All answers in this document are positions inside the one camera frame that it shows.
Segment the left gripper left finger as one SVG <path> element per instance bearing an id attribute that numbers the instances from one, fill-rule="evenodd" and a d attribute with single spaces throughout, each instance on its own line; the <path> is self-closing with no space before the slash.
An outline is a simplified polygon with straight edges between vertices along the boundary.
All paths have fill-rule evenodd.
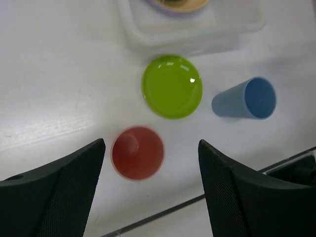
<path id="1" fill-rule="evenodd" d="M 0 182 L 2 237 L 81 237 L 84 234 L 106 145 L 81 149 Z"/>

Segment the green plastic plate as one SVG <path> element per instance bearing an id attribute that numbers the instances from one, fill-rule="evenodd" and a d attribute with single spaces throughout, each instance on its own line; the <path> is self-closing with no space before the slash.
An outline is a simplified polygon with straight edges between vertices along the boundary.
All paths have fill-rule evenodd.
<path id="1" fill-rule="evenodd" d="M 141 88 L 147 105 L 166 119 L 191 115 L 202 99 L 203 85 L 195 66 L 179 55 L 165 54 L 145 68 Z"/>

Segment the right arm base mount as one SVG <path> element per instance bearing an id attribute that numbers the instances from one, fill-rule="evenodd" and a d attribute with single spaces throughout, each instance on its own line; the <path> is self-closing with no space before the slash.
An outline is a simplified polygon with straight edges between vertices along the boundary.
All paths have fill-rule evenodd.
<path id="1" fill-rule="evenodd" d="M 316 186 L 316 148 L 312 147 L 259 170 L 268 176 L 295 183 Z"/>

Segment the orange plastic plate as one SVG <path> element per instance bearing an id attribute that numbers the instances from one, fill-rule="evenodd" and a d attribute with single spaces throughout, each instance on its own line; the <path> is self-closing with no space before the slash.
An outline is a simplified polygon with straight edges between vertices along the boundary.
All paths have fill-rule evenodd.
<path id="1" fill-rule="evenodd" d="M 206 6 L 209 0 L 153 0 L 152 2 L 172 12 L 191 13 Z"/>

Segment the blue plastic cup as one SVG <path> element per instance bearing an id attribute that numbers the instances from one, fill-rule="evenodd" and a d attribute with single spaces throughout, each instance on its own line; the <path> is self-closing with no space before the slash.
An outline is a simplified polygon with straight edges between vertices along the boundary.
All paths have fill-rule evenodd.
<path id="1" fill-rule="evenodd" d="M 267 119 L 277 105 L 276 91 L 265 78 L 255 77 L 223 91 L 212 99 L 213 112 L 226 118 Z"/>

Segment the red plastic cup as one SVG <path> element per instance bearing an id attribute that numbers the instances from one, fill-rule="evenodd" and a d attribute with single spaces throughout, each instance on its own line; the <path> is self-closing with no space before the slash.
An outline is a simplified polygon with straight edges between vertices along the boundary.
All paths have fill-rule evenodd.
<path id="1" fill-rule="evenodd" d="M 164 143 L 153 129 L 135 125 L 123 130 L 111 147 L 111 162 L 123 178 L 140 182 L 153 177 L 164 161 Z"/>

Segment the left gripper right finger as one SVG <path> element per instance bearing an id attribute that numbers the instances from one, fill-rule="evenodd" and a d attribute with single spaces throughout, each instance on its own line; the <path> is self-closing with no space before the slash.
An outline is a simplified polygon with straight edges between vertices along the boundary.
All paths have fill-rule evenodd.
<path id="1" fill-rule="evenodd" d="M 198 161 L 215 237 L 313 237 L 316 187 L 260 173 L 204 140 Z"/>

